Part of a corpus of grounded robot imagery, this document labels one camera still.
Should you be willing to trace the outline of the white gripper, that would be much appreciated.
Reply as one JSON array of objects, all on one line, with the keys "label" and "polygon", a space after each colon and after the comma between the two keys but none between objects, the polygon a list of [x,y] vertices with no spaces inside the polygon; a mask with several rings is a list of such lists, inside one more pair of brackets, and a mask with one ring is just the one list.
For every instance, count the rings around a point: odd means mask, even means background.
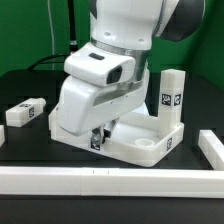
[{"label": "white gripper", "polygon": [[110,138],[118,118],[140,107],[146,98],[149,71],[129,90],[118,91],[116,85],[99,87],[75,77],[65,79],[60,93],[57,121],[65,131],[81,136],[92,131],[91,148],[99,150],[104,136]]}]

